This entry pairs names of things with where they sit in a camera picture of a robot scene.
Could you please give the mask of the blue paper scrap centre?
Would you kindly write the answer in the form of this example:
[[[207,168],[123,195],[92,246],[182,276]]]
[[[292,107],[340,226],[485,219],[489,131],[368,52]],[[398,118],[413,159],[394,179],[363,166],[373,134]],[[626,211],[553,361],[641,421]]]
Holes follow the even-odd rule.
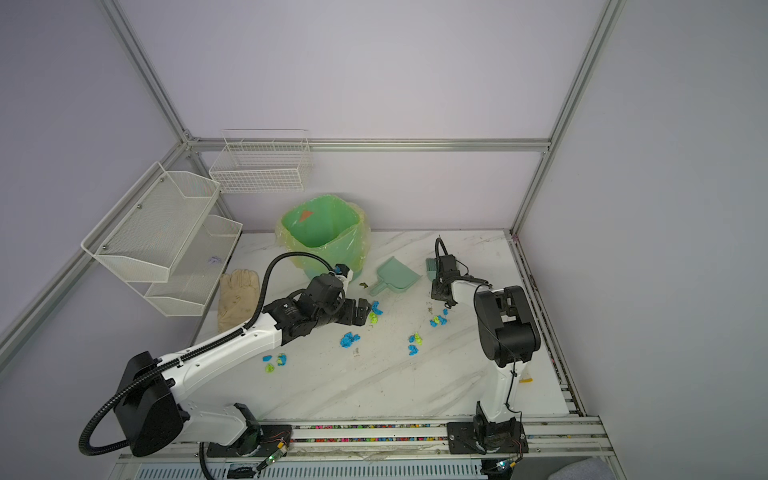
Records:
[[[348,332],[340,340],[340,346],[343,348],[349,348],[359,340],[360,340],[359,334],[353,334],[352,332]]]

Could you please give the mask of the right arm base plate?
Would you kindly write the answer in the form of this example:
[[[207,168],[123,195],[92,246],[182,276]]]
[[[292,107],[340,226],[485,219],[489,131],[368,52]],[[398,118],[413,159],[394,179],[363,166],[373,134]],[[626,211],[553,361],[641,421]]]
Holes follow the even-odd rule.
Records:
[[[505,422],[449,422],[446,425],[451,454],[527,454],[529,446],[516,419]]]

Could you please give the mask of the paper scraps cluster centre top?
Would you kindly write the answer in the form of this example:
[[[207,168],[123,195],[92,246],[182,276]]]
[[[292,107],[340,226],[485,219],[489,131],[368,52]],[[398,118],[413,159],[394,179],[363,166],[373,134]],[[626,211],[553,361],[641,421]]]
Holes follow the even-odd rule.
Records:
[[[368,315],[368,319],[371,325],[376,325],[379,321],[379,317],[383,314],[383,311],[380,309],[380,302],[374,301],[371,306],[371,311]]]

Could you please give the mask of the paper scraps cluster far left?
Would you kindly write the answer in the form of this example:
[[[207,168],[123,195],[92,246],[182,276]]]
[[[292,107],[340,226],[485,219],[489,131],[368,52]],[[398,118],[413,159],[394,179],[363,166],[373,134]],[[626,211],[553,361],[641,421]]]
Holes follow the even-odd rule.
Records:
[[[266,373],[272,373],[277,368],[284,367],[287,363],[287,355],[279,353],[277,355],[265,355],[262,357],[264,363],[264,371]]]

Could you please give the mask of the paper scraps cluster centre right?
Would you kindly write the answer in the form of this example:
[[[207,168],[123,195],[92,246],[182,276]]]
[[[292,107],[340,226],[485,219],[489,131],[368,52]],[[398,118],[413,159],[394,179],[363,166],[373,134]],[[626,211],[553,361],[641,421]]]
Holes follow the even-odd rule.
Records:
[[[419,347],[423,344],[423,340],[418,333],[414,333],[408,337],[408,351],[409,355],[413,356],[419,353]]]

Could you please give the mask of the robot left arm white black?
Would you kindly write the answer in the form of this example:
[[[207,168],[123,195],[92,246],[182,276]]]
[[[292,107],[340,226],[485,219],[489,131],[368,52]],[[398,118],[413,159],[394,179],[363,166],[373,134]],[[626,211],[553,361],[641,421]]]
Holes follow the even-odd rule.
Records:
[[[267,302],[271,273],[287,259],[268,265],[250,319],[205,342],[155,358],[142,352],[129,360],[116,393],[93,415],[78,439],[85,456],[129,448],[136,457],[154,454],[175,442],[218,444],[241,455],[254,452],[264,433],[242,402],[206,404],[196,396],[207,383],[245,361],[285,346],[328,324],[362,326],[371,303],[348,297],[353,271],[312,258],[324,273],[307,287]]]

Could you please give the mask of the paper scraps cluster near brush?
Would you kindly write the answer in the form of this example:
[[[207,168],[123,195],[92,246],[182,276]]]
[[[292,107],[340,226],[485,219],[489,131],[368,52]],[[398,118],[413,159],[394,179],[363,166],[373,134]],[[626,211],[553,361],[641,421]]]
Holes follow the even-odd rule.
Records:
[[[433,328],[446,325],[448,323],[448,318],[447,318],[448,314],[449,314],[449,310],[443,309],[440,314],[434,315],[429,320],[429,325]]]

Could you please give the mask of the beige glove left side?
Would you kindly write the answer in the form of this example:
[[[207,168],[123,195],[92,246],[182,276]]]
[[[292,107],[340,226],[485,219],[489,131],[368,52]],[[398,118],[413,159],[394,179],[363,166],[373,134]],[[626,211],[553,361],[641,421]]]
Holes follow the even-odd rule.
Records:
[[[259,277],[255,271],[237,269],[231,274],[224,274],[220,280],[217,308],[218,332],[226,332],[249,321],[259,298]]]

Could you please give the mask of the green trash bin with bag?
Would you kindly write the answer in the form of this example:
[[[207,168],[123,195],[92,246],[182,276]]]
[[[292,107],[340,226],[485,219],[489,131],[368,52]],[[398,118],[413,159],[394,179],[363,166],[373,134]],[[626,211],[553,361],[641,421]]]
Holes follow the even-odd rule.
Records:
[[[287,251],[322,257],[332,266],[344,264],[354,278],[364,269],[371,247],[370,222],[355,203],[322,195],[286,212],[275,228],[277,243]]]

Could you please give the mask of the robot right arm white black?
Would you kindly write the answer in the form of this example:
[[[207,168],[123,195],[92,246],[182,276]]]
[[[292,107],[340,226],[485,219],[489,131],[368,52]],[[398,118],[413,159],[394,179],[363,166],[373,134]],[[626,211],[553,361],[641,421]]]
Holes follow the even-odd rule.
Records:
[[[478,401],[480,412],[489,423],[513,420],[520,424],[523,413],[513,406],[513,400],[523,371],[541,347],[524,288],[495,288],[490,281],[471,275],[440,237],[434,242],[432,271],[431,298],[448,309],[457,305],[472,309],[481,350],[494,365],[491,386]]]

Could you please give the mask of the white mesh two-tier shelf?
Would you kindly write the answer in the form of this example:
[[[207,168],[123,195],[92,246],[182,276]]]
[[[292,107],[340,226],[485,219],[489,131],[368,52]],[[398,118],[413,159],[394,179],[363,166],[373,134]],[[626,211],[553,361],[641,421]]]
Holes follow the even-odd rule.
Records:
[[[81,242],[166,317],[203,316],[242,224],[217,215],[219,182],[153,164]]]

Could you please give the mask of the green plastic dustpan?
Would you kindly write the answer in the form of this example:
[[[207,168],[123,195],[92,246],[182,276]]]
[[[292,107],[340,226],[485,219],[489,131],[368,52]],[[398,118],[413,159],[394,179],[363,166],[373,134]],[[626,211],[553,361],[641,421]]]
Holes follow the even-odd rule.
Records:
[[[376,270],[376,283],[368,289],[368,294],[376,296],[385,290],[395,293],[405,293],[414,286],[422,276],[400,262],[390,257]]]

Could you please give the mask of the aluminium front rail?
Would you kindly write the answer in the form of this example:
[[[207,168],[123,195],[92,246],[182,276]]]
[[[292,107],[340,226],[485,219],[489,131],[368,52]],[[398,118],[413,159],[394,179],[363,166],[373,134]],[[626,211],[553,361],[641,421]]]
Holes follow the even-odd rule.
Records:
[[[277,463],[449,459],[454,456],[450,447],[460,441],[448,433],[448,423],[447,419],[297,422],[287,455]],[[526,415],[523,430],[528,445],[525,460],[597,457],[611,467],[619,465],[597,417]]]

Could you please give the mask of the green hand brush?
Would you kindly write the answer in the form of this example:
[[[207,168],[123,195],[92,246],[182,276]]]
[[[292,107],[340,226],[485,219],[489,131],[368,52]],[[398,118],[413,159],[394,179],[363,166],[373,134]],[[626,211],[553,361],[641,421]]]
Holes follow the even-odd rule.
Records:
[[[437,263],[435,258],[425,259],[426,275],[430,281],[434,281],[437,276]]]

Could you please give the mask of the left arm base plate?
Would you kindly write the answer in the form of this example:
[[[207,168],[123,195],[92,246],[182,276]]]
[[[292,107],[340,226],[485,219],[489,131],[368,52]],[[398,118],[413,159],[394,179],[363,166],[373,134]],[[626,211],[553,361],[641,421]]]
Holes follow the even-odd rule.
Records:
[[[210,443],[206,447],[207,458],[255,457],[266,458],[283,443],[290,443],[293,428],[290,424],[261,425],[258,430],[248,428],[232,445]]]

